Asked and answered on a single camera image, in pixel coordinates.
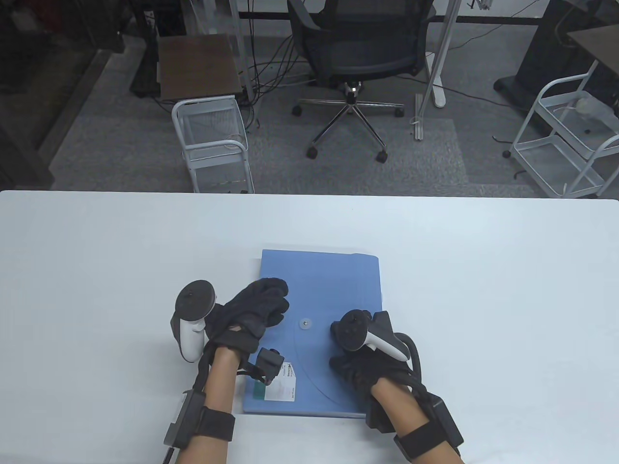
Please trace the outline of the person's right hand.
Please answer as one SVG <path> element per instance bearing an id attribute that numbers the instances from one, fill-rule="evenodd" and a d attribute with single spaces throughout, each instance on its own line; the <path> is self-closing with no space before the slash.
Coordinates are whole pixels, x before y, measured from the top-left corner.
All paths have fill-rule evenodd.
<path id="1" fill-rule="evenodd" d="M 369 347 L 331 357 L 329 367 L 350 386 L 362 404 L 369 401 L 372 387 L 381 378 L 407 386 L 418 380 L 407 362 L 400 362 Z"/>

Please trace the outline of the person's left hand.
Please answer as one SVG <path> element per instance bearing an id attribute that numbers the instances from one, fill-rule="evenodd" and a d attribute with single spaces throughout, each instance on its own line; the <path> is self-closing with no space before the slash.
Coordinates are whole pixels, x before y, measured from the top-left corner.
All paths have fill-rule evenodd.
<path id="1" fill-rule="evenodd" d="M 288 311 L 288 285 L 280 278 L 262 278 L 232 300 L 216 304 L 206 317 L 207 344 L 235 350 L 242 357 L 256 353 L 267 328 L 278 325 Z"/>

